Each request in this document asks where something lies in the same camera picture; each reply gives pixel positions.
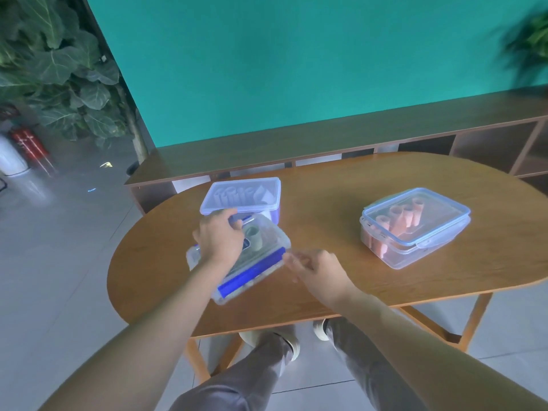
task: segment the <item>plant stem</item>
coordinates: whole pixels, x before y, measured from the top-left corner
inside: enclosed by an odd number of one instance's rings
[[[148,157],[148,150],[145,145],[145,141],[142,139],[141,130],[137,125],[135,115],[129,108],[129,103],[126,98],[126,92],[124,91],[124,88],[120,84],[116,84],[115,86],[116,90],[118,91],[118,95],[120,96],[120,100],[124,105],[124,112],[126,115],[126,120],[128,122],[129,131],[133,134],[133,148],[135,149],[135,153],[137,154],[137,160],[139,161],[139,164],[141,164]]]

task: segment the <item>wooden table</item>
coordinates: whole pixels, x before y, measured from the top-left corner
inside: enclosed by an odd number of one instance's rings
[[[465,351],[494,291],[548,275],[548,200],[519,179],[469,160],[426,153],[389,153],[287,168],[279,226],[293,248],[335,253],[363,291],[399,308],[426,331]],[[127,322],[152,309],[189,275],[186,250],[210,184],[166,200],[140,219],[114,253],[107,289]],[[387,267],[360,241],[363,207],[389,194],[427,187],[471,208],[472,222],[449,245],[405,269]],[[415,308],[479,294],[462,335]],[[224,306],[207,306],[185,353],[201,381],[209,378],[197,338],[334,317],[287,269],[280,269]],[[214,373],[226,369],[242,341],[236,334]]]

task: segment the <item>hand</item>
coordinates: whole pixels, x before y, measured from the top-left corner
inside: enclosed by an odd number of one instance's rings
[[[341,303],[359,291],[346,275],[335,254],[323,249],[292,251],[283,255],[283,262],[296,273],[322,304],[338,312]]]
[[[229,217],[237,209],[217,210],[200,221],[192,236],[200,245],[201,262],[214,262],[230,270],[242,253],[242,221],[229,224]]]

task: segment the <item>tiled floor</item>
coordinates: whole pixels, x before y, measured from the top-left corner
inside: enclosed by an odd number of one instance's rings
[[[10,182],[0,192],[2,410],[36,410],[125,326],[108,300],[106,275],[117,244],[141,216],[122,186],[135,160],[131,143],[106,152],[86,144],[59,147],[65,157],[56,177]],[[112,167],[100,168],[106,161]],[[419,308],[458,332],[473,303],[468,297]],[[268,410],[372,409],[311,324],[298,325],[297,332],[301,356],[279,380]],[[226,338],[200,342],[210,368],[225,344]],[[469,353],[548,400],[548,282],[496,294]],[[157,409],[168,409],[194,384],[181,359]]]

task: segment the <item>gray pants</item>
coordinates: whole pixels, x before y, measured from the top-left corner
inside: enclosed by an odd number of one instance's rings
[[[327,336],[377,411],[426,410],[373,342],[345,318],[327,321]],[[264,411],[291,348],[265,335],[244,359],[173,403],[170,411]]]

